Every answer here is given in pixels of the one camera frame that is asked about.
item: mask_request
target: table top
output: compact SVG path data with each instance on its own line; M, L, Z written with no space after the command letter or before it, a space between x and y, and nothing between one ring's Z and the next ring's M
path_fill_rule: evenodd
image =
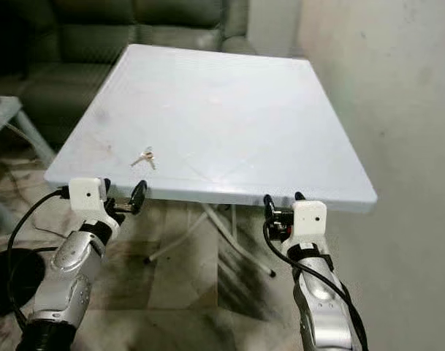
M22 105L17 97L0 97L0 130L21 108Z
M147 148L154 170L131 163ZM310 63L130 45L48 168L54 186L107 177L114 196L342 211L377 196Z

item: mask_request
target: marble floor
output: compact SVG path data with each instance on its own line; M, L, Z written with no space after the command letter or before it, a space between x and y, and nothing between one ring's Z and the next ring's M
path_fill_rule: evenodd
M0 201L20 217L50 191L45 170L30 151L3 161L9 172L0 169ZM238 241L277 272L274 279L246 262L209 221L156 262L142 264L201 212L195 203L146 200L139 215L126 218L118 239L107 245L73 350L302 349L291 273L262 240L261 208L237 208ZM229 211L220 206L218 212L229 225ZM58 234L79 224L66 200L49 200L26 223L16 247L58 246ZM0 251L6 245L0 229ZM26 314L31 304L23 307ZM19 338L13 316L0 318L0 350L13 350Z

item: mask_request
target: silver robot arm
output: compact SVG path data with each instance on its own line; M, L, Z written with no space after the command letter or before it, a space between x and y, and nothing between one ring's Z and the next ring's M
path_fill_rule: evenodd
M98 178L70 181L71 207L84 223L57 248L47 265L16 350L69 350L88 307L105 246L117 237L124 220L118 212L135 214L144 201L144 181L133 191L130 203L121 207L107 198L109 185L109 181Z
M292 211L277 211L271 197L266 195L265 216L270 223L270 239L281 240L283 256L321 274L350 300L349 293L334 273L327 247L324 235L327 208L324 203L305 200L297 193ZM344 299L317 277L298 267L292 268L303 349L363 350Z

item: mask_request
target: wall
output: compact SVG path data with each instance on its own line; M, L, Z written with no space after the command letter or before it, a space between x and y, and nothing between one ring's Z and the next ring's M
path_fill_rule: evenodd
M260 55L296 54L300 0L250 0L248 40Z
M303 0L299 43L379 194L332 213L371 350L445 350L445 0Z

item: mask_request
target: sofa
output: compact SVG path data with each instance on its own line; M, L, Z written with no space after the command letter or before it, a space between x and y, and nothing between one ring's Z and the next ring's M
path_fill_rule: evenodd
M20 97L53 146L130 43L255 54L246 40L248 0L3 1L26 23L28 68L1 75L0 95Z

